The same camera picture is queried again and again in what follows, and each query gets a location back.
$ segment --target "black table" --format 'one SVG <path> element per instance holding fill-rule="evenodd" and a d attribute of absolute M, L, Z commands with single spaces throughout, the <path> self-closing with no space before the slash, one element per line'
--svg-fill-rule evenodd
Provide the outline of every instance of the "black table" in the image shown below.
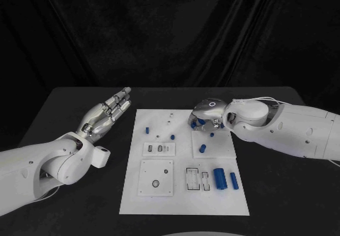
<path fill-rule="evenodd" d="M 75 131 L 93 106 L 122 88 L 58 88 L 21 146 Z M 202 99 L 271 96 L 303 105 L 293 88 L 133 88 L 132 107 L 97 145 L 111 151 L 50 199 L 0 217 L 0 235 L 166 235 L 189 231 L 247 236 L 340 235 L 340 168 L 326 160 L 292 157 L 234 136 L 251 216 L 119 215 L 136 109 L 194 109 Z"/>

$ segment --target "circular hole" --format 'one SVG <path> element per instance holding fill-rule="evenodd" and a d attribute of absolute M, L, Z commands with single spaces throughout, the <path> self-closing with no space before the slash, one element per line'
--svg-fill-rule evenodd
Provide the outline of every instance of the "circular hole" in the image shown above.
<path fill-rule="evenodd" d="M 160 186 L 160 182 L 158 180 L 153 181 L 153 186 L 158 188 Z"/>

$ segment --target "white platform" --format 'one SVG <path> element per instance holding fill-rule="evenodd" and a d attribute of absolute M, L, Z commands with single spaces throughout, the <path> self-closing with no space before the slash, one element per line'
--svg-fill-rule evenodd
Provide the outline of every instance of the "white platform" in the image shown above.
<path fill-rule="evenodd" d="M 120 214 L 250 215 L 237 159 L 232 155 L 227 155 L 230 158 L 194 158 L 191 113 L 192 110 L 137 110 Z M 230 131 L 220 132 L 225 132 L 232 142 Z M 145 143 L 158 142 L 176 142 L 176 156 L 143 156 Z M 139 196 L 142 160 L 147 159 L 173 160 L 173 196 Z M 209 173 L 211 191 L 188 191 L 186 168 L 199 168 L 199 176 L 202 172 Z M 215 168 L 225 169 L 225 190 L 217 189 Z M 238 190 L 232 188 L 231 172 L 237 174 Z"/>

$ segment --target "robotic hand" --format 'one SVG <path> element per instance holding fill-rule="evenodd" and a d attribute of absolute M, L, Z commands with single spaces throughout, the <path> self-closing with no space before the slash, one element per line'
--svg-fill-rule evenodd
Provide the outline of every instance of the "robotic hand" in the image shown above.
<path fill-rule="evenodd" d="M 260 100 L 279 105 L 266 105 Z M 340 116 L 271 97 L 234 99 L 230 104 L 209 98 L 195 107 L 189 125 L 199 131 L 225 127 L 244 141 L 289 155 L 340 160 Z"/>
<path fill-rule="evenodd" d="M 86 114 L 77 132 L 55 141 L 0 152 L 0 216 L 41 201 L 52 188 L 75 183 L 90 166 L 106 166 L 110 151 L 93 144 L 129 109 L 132 88 L 124 88 Z"/>

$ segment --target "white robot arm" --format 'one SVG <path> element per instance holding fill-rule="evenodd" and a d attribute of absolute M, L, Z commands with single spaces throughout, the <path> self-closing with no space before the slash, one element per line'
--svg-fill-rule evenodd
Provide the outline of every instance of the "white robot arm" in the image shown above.
<path fill-rule="evenodd" d="M 106 166 L 110 151 L 93 144 L 130 107 L 127 87 L 87 113 L 77 132 L 55 141 L 0 152 L 0 216 L 39 201 L 50 190 L 75 183 L 90 166 Z M 41 176 L 44 170 L 50 176 Z"/>
<path fill-rule="evenodd" d="M 244 141 L 289 155 L 340 160 L 340 116 L 283 102 L 268 106 L 258 100 L 277 101 L 261 97 L 227 104 L 209 98 L 196 106 L 189 124 L 202 131 L 225 126 Z"/>

